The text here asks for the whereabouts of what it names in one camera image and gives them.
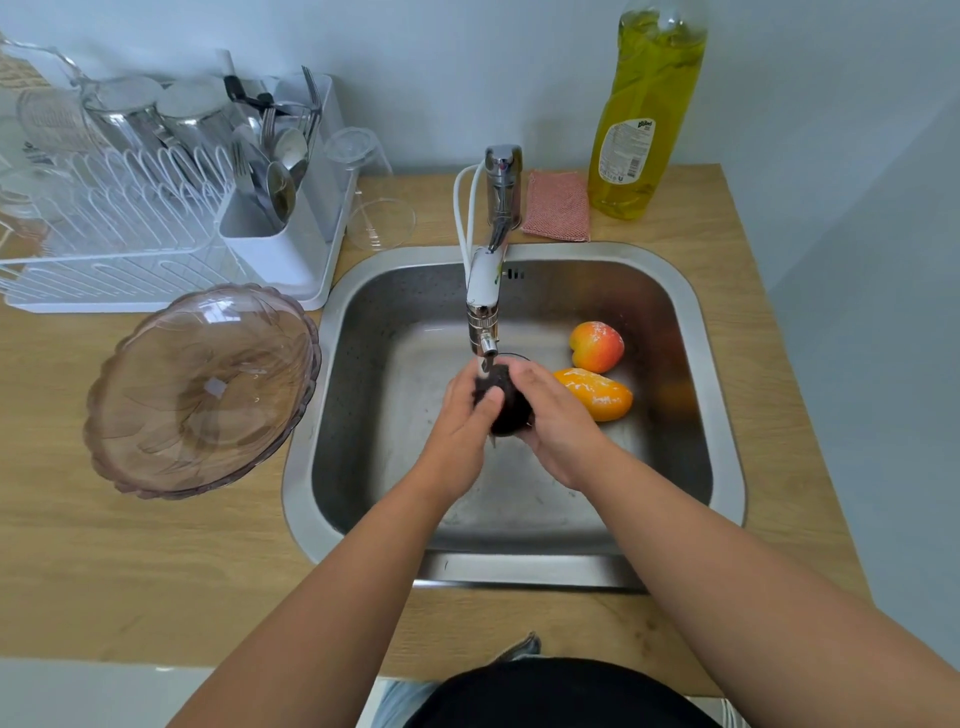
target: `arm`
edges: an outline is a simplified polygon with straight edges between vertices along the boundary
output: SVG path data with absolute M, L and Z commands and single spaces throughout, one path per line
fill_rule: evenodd
M 542 367 L 510 367 L 536 417 L 524 439 L 752 725 L 955 724 L 960 676 L 923 643 L 618 448 Z
M 423 454 L 253 630 L 168 728 L 352 728 L 363 711 L 427 542 L 476 480 L 503 405 L 473 408 L 471 361 L 446 388 Z

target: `sink basin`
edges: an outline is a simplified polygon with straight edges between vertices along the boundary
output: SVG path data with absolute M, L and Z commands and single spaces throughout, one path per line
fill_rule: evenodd
M 320 323 L 317 394 L 292 438 L 283 508 L 313 561 L 334 548 L 410 469 L 446 383 L 472 356 L 458 248 L 404 248 L 337 284 Z M 548 369 L 570 366 L 567 338 L 600 320 L 626 342 L 607 374 L 634 392 L 601 425 L 621 447 L 740 524 L 744 484 L 689 283 L 663 259 L 617 243 L 512 245 L 500 293 L 500 345 Z M 419 584 L 641 589 L 588 501 L 548 475 L 516 438 L 487 444 L 483 472 L 437 529 Z

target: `glass cup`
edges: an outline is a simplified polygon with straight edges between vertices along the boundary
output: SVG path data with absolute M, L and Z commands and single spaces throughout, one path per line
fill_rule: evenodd
M 417 213 L 402 199 L 393 167 L 375 133 L 358 127 L 341 129 L 326 141 L 324 155 L 358 173 L 347 221 L 347 238 L 355 248 L 378 253 L 410 240 Z

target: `chrome faucet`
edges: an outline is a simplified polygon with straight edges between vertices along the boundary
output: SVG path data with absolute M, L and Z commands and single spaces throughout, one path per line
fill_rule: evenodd
M 523 152 L 514 144 L 487 147 L 484 168 L 487 172 L 490 242 L 486 247 L 478 248 L 470 262 L 467 321 L 473 353 L 483 357 L 483 369 L 489 371 L 493 359 L 499 354 L 496 324 L 507 233 L 518 227 L 522 220 L 520 173 L 523 171 Z

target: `hand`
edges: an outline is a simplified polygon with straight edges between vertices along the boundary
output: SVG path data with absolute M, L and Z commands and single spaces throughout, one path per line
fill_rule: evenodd
M 424 475 L 442 489 L 451 504 L 470 489 L 480 474 L 484 443 L 503 407 L 503 390 L 491 387 L 474 408 L 476 374 L 477 362 L 471 359 L 446 385 L 440 415 L 411 471 Z
M 603 462 L 603 452 L 616 445 L 608 438 L 587 408 L 540 364 L 504 357 L 510 379 L 534 410 L 534 424 L 521 430 L 523 440 L 548 473 L 567 488 L 583 490 Z

